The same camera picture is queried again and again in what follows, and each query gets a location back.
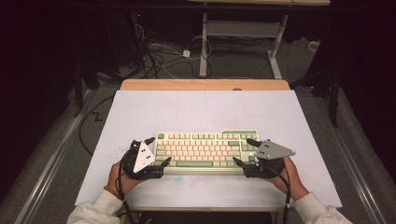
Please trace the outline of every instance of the space bar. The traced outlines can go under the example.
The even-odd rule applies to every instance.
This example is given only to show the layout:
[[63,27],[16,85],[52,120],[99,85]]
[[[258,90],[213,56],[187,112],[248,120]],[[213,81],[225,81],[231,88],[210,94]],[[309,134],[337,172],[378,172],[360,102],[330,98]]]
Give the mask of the space bar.
[[178,161],[177,167],[213,167],[213,161]]

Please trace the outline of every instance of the white tabletop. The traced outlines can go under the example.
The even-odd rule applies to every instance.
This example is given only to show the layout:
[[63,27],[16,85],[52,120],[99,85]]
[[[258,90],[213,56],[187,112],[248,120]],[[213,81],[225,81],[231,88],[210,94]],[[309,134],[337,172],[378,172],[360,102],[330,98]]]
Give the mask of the white tabletop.
[[[94,201],[133,140],[235,129],[257,130],[261,140],[295,150],[308,190],[342,206],[294,91],[118,91],[76,204]],[[285,198],[272,184],[243,175],[165,175],[127,196],[135,210],[167,211],[275,211]]]

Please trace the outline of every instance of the floor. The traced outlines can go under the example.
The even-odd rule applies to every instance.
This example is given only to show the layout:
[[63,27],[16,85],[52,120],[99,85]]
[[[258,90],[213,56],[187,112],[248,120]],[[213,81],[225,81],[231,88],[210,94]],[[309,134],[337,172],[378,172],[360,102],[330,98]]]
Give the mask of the floor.
[[[212,39],[208,58],[210,78],[273,78],[265,51],[271,39]],[[282,77],[289,83],[304,77],[315,53],[302,38],[282,42],[276,60]],[[144,71],[133,78],[194,78],[198,74],[198,48],[191,46],[191,59],[179,59],[185,47],[172,42],[153,42],[154,60],[146,59]],[[157,74],[151,69],[154,61]],[[133,68],[120,68],[124,76]],[[84,89],[84,107],[77,118],[74,93],[70,106],[53,124],[26,163],[13,189],[0,206],[0,223],[65,223],[73,211],[79,188],[90,164],[100,133],[111,107],[111,97],[120,87],[98,74],[99,89]],[[340,212],[354,223],[390,223],[396,209],[395,186],[375,155],[359,122],[350,110],[342,90],[339,95],[338,125],[327,117],[327,97],[312,96],[310,88],[295,90],[318,148],[343,203]],[[291,210],[289,223],[301,223]]]

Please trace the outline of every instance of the sleeve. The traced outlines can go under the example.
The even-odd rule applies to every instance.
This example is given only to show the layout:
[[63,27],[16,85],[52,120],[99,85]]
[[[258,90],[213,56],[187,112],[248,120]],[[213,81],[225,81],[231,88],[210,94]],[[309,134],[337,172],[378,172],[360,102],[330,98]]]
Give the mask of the sleeve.
[[294,207],[306,224],[351,223],[335,207],[323,205],[313,192],[295,201]]
[[119,224],[116,212],[122,207],[122,201],[103,189],[93,203],[81,203],[70,214],[67,224],[106,223]]

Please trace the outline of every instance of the hand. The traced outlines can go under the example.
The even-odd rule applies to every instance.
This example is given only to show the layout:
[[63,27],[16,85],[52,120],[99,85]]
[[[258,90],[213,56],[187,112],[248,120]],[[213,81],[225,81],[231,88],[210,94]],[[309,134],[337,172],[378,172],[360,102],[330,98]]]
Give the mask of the hand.
[[[297,201],[303,198],[305,195],[309,193],[309,191],[304,187],[303,183],[297,172],[297,167],[295,166],[294,162],[291,160],[290,157],[285,157],[283,159],[285,161],[286,168],[283,169],[281,175],[288,180],[288,174],[286,169],[289,172],[289,179],[290,179],[290,195],[294,201]],[[265,179],[266,181],[273,183],[277,189],[282,191],[283,193],[287,194],[288,189],[286,188],[285,183],[279,178],[274,177],[271,179]]]
[[[117,162],[111,166],[110,174],[108,176],[107,186],[113,190],[117,195],[116,197],[119,198],[119,169],[120,169],[120,162]],[[136,187],[138,184],[142,183],[144,180],[134,180],[128,177],[122,170],[121,172],[121,184],[122,184],[122,192],[124,195],[127,195],[131,190]]]

